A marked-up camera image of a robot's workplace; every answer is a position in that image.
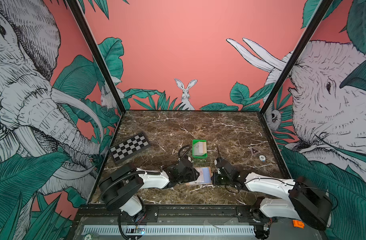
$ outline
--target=warning sign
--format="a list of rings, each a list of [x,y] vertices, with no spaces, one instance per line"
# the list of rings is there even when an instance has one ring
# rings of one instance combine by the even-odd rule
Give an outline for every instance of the warning sign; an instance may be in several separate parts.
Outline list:
[[[259,150],[254,149],[253,147],[250,147],[250,150],[251,150],[251,154],[252,154],[252,156],[253,156],[253,155],[256,155],[256,154],[258,154],[258,153],[260,152]]]

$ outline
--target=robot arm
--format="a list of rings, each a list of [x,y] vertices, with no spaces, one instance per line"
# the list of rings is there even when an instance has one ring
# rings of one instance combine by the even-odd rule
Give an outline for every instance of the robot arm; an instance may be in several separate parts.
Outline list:
[[[100,199],[105,203],[107,210],[121,209],[136,222],[145,214],[142,200],[134,196],[139,189],[167,189],[176,184],[195,181],[198,177],[199,172],[193,167],[189,156],[181,157],[176,164],[160,171],[142,170],[130,162],[99,184]]]

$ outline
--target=marble tabletop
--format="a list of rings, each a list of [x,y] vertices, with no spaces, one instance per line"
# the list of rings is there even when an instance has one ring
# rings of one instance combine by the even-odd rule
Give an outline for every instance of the marble tabletop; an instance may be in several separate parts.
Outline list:
[[[257,113],[246,112],[188,112],[188,111],[127,111],[113,145],[144,132],[151,147],[116,165],[110,154],[100,180],[107,178],[125,163],[133,162],[145,170],[159,170],[175,163],[181,146],[193,139],[207,141],[206,159],[194,159],[194,167],[215,170],[216,145],[222,157],[239,170],[282,178]],[[260,153],[252,156],[250,147]],[[262,162],[259,155],[264,155]],[[99,187],[93,193],[91,204],[99,202]],[[259,192],[228,192],[224,186],[176,185],[171,189],[141,189],[138,196],[146,204],[253,204]]]

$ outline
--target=checkerboard pattern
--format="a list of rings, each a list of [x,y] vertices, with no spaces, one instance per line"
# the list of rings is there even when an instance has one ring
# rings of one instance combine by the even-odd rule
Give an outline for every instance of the checkerboard pattern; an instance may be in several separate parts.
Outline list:
[[[139,133],[129,139],[110,148],[116,163],[123,162],[127,158],[137,154],[144,148],[150,146],[144,133]]]

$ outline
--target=green plastic tray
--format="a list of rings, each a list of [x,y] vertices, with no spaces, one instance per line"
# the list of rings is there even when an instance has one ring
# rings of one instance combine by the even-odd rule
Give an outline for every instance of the green plastic tray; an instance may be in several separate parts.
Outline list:
[[[207,142],[206,140],[199,140],[199,139],[194,139],[192,140],[192,157],[193,158],[206,158],[207,157],[207,153],[204,154],[203,156],[194,156],[194,144],[197,142]]]

